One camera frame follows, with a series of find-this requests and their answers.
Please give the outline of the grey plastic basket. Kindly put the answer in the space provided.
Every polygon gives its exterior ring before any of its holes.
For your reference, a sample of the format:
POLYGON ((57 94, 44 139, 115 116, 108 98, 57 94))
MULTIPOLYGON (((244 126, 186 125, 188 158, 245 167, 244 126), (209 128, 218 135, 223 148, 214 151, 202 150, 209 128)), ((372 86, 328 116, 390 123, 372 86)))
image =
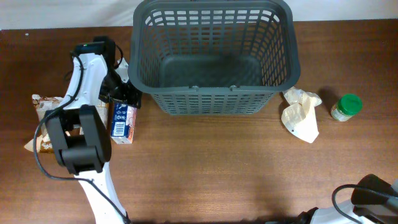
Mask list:
POLYGON ((300 62, 284 1, 142 1, 128 75, 171 115, 254 114, 293 87, 300 62))

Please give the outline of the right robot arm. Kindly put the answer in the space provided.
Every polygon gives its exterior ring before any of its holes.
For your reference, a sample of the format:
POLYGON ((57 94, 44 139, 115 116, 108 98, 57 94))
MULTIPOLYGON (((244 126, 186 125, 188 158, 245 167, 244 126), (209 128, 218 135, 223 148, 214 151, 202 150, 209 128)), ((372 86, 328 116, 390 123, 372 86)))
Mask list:
POLYGON ((337 187, 330 208, 302 212, 295 223, 304 224, 397 224, 397 181, 390 184, 368 174, 357 184, 337 187))

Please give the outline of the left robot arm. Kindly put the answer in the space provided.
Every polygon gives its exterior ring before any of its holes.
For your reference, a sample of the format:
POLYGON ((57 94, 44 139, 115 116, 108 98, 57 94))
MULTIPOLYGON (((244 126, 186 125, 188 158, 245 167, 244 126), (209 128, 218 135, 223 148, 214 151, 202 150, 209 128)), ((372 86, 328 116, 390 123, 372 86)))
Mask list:
POLYGON ((96 223, 131 222, 113 185, 111 139, 96 109, 100 101, 141 107, 142 92, 117 71, 120 50, 107 36, 77 45, 70 52, 73 71, 67 92, 38 125, 46 128, 57 163, 69 173, 62 180, 81 185, 96 223))

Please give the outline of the orange pasta packet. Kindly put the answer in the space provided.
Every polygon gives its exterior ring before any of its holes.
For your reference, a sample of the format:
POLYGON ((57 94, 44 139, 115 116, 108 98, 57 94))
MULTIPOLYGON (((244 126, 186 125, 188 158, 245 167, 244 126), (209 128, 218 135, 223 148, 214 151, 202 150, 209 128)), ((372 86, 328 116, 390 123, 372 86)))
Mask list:
POLYGON ((96 110, 102 120, 102 123, 105 126, 105 129, 108 128, 108 113, 109 113, 109 104, 103 101, 99 101, 95 106, 96 110))

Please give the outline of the blue carton box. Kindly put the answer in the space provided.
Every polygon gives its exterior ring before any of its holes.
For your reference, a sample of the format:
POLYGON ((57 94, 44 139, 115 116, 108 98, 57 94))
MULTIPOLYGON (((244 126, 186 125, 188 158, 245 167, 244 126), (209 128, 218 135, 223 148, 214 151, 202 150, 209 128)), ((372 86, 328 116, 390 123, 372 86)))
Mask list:
POLYGON ((132 144, 137 108, 115 103, 113 108, 111 138, 116 144, 132 144))

